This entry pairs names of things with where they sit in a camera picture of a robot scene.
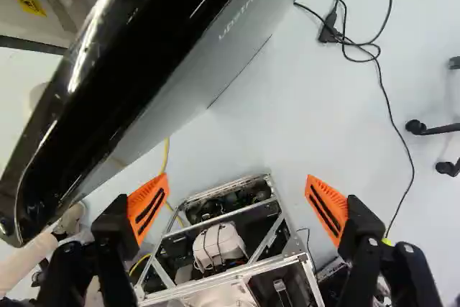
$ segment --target electronic components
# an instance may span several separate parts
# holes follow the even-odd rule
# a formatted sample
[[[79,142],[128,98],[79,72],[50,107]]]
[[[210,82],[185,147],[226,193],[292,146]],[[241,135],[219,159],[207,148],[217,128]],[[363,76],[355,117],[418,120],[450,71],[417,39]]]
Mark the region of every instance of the electronic components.
[[[191,224],[197,224],[267,200],[271,195],[271,188],[265,182],[258,182],[201,203],[193,203],[187,207],[185,215]]]

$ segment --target black chair leg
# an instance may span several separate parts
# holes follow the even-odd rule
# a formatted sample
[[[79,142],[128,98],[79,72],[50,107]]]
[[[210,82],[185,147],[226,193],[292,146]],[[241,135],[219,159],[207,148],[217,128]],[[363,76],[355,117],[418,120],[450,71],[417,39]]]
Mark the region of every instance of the black chair leg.
[[[432,134],[460,131],[460,123],[432,127],[429,129],[423,122],[414,119],[406,123],[405,129],[415,136],[429,136]],[[447,174],[454,178],[460,173],[460,158],[456,164],[453,164],[452,162],[438,162],[436,163],[435,168],[438,173]]]
[[[438,162],[436,163],[436,171],[440,174],[447,174],[455,178],[460,173],[460,158],[456,164],[452,162]]]
[[[432,134],[448,133],[460,131],[460,123],[449,124],[439,127],[431,127],[430,129],[420,120],[410,120],[406,123],[405,129],[415,136],[429,136]]]

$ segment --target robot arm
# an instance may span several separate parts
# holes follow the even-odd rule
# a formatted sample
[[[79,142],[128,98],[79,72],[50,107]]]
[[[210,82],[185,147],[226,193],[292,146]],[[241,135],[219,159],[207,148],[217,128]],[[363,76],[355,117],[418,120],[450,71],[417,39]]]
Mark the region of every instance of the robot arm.
[[[345,197],[309,175],[305,197],[339,255],[352,264],[337,307],[372,306],[380,274],[393,307],[442,307],[422,250],[407,242],[384,243],[385,225],[356,196]]]

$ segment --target white cylindrical component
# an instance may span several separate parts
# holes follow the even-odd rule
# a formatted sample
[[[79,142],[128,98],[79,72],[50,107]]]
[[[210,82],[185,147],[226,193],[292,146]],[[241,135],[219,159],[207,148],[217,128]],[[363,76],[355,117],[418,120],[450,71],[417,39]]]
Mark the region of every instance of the white cylindrical component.
[[[201,272],[225,260],[247,257],[243,239],[231,223],[216,224],[202,231],[193,242],[193,256]]]
[[[19,283],[40,261],[58,248],[51,233],[41,233],[0,263],[0,299]]]

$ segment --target black mount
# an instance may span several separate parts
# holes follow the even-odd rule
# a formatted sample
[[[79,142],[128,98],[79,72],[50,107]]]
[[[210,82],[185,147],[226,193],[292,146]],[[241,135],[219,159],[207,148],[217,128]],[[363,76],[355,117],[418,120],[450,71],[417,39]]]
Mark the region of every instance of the black mount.
[[[372,306],[379,274],[390,287],[393,307],[442,307],[422,250],[407,242],[385,244],[382,221],[356,196],[348,196],[347,204],[339,254],[351,269],[336,307]]]

